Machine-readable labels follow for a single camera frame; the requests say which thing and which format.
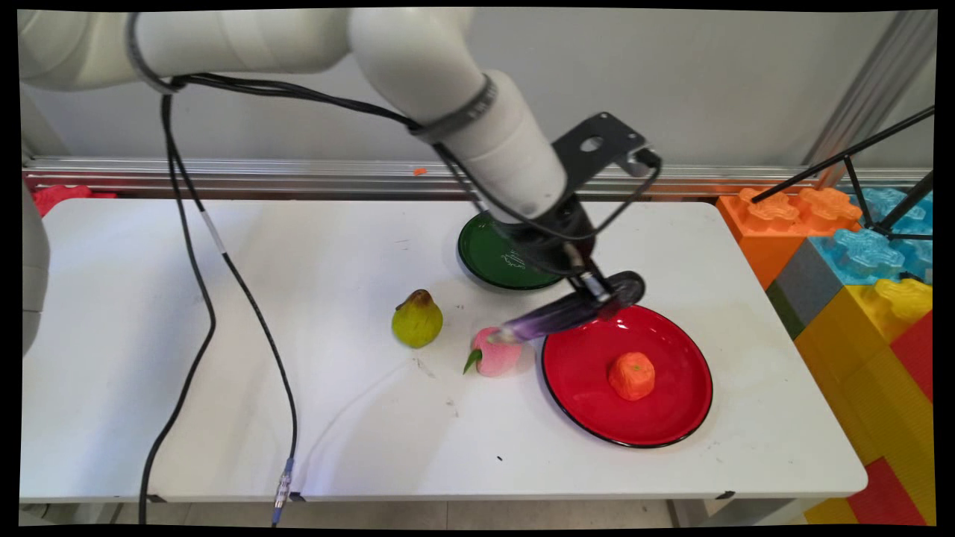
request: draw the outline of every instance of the white label on cable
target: white label on cable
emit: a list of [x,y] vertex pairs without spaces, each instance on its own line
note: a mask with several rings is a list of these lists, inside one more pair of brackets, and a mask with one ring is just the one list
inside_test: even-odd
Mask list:
[[219,231],[216,231],[216,227],[212,224],[212,219],[209,218],[209,213],[203,211],[201,213],[202,219],[205,220],[205,226],[209,228],[209,233],[212,235],[212,240],[216,242],[216,248],[219,249],[219,253],[225,254],[225,245],[223,240],[219,238]]

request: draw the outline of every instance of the floor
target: floor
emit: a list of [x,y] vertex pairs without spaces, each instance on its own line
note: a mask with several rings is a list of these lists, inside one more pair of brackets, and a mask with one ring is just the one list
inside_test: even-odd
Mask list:
[[[710,503],[713,512],[721,505]],[[21,505],[54,524],[70,524],[83,505]],[[151,504],[149,523],[181,526],[268,526],[272,504]],[[114,524],[135,524],[124,504]],[[795,520],[791,524],[805,524]],[[282,527],[348,529],[612,529],[672,527],[664,501],[326,502],[286,505]]]

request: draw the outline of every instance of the small orange object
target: small orange object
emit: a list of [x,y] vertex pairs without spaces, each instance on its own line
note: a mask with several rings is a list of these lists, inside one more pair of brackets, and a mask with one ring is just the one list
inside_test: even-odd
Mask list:
[[653,391],[656,373],[653,364],[643,353],[626,353],[614,360],[607,380],[617,395],[635,401]]

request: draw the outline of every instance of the white wall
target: white wall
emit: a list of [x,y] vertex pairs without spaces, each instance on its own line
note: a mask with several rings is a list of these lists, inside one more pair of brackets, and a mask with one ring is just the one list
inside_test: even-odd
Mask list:
[[[469,42],[478,64],[517,81],[552,140],[607,110],[670,163],[795,165],[892,16],[479,8]],[[323,74],[278,77],[384,104],[351,57]],[[25,93],[73,155],[162,155],[159,96],[143,84]],[[328,105],[200,87],[175,102],[187,158],[435,160],[396,124]]]
[[[879,127],[888,128],[935,104],[936,56],[925,64],[912,85],[899,98],[892,112]],[[859,153],[854,159],[858,167],[930,168],[935,158],[935,118],[923,120],[899,134],[883,140]]]

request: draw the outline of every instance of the large toy brick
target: large toy brick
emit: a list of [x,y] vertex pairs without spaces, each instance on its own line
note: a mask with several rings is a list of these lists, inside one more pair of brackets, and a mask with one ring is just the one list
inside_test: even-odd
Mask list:
[[[884,218],[905,196],[900,190],[894,188],[863,188],[862,194],[868,202],[873,222],[878,222]],[[859,204],[856,196],[851,196],[851,199],[853,204]],[[914,235],[931,235],[932,199],[932,193],[929,192],[895,223],[893,231]],[[906,271],[922,278],[927,284],[932,283],[932,241],[896,239],[890,243],[890,246],[905,256],[904,268]]]
[[880,279],[899,279],[905,257],[889,246],[884,235],[871,230],[840,229],[832,237],[810,237],[826,265],[842,285],[872,285]]
[[[783,227],[784,224],[781,223],[785,223],[785,220],[781,217],[763,221],[752,216],[749,219],[741,218],[739,215],[740,207],[734,202],[739,202],[735,196],[720,196],[716,202],[716,208],[719,209],[727,226],[730,227],[732,236],[735,237],[739,249],[742,250],[746,260],[750,263],[750,268],[753,269],[753,274],[759,280],[759,285],[766,289],[782,268],[786,266],[793,253],[799,248],[799,244],[805,240],[805,236],[785,231],[773,232],[771,227],[762,231],[752,229],[747,224],[748,221],[765,226]],[[789,208],[795,213],[793,215],[795,220],[798,210],[791,206]]]
[[842,289],[842,282],[810,241],[804,241],[775,280],[803,326]]
[[842,387],[907,496],[922,517],[935,525],[935,434],[928,398],[890,348],[869,360]]
[[805,512],[809,524],[858,524],[856,513],[852,512],[845,498],[830,498]]
[[880,350],[888,348],[879,329],[854,297],[862,286],[842,288],[803,332],[812,333],[838,382],[845,381]]
[[777,193],[753,204],[759,191],[744,188],[716,202],[756,279],[767,289],[807,236],[827,236],[836,229],[860,228],[861,214],[849,196],[833,188],[804,189],[798,196]]
[[895,239],[889,246],[904,256],[905,271],[922,278],[926,284],[932,283],[932,241]]
[[892,352],[931,402],[933,400],[931,311],[892,343]]
[[887,343],[932,310],[932,287],[910,278],[847,289]]
[[812,333],[801,333],[796,338],[796,348],[802,355],[803,361],[806,362],[806,367],[809,368],[813,379],[816,380],[816,385],[826,398],[826,402],[829,403],[829,408],[832,409],[833,415],[836,416],[846,438],[852,443],[852,447],[856,450],[856,455],[859,456],[862,464],[868,464],[881,457],[882,452],[879,451],[872,437],[869,436],[869,432],[859,415],[856,414],[856,410],[842,393],[842,388],[826,367],[826,358],[813,339]]
[[869,475],[868,486],[848,499],[860,524],[925,526],[925,519],[905,494],[885,459],[872,462],[865,471]]
[[807,235],[831,235],[837,229],[858,229],[856,223],[862,216],[862,209],[835,188],[804,188],[796,196],[794,205],[799,209],[799,222],[808,228]]
[[[869,215],[873,222],[878,222],[888,216],[892,209],[905,198],[905,193],[895,188],[863,188],[862,196],[869,207]],[[854,205],[859,204],[855,195],[850,197]],[[893,226],[897,233],[919,233],[932,227],[932,194],[919,200]]]
[[770,284],[769,288],[766,289],[766,296],[769,297],[770,303],[773,304],[776,315],[778,315],[782,321],[782,326],[786,327],[786,332],[789,334],[789,337],[796,339],[796,336],[798,336],[806,326],[799,320],[796,310],[793,310],[793,306],[790,305],[789,300],[786,299],[786,295],[779,288],[778,283],[772,282],[772,284]]

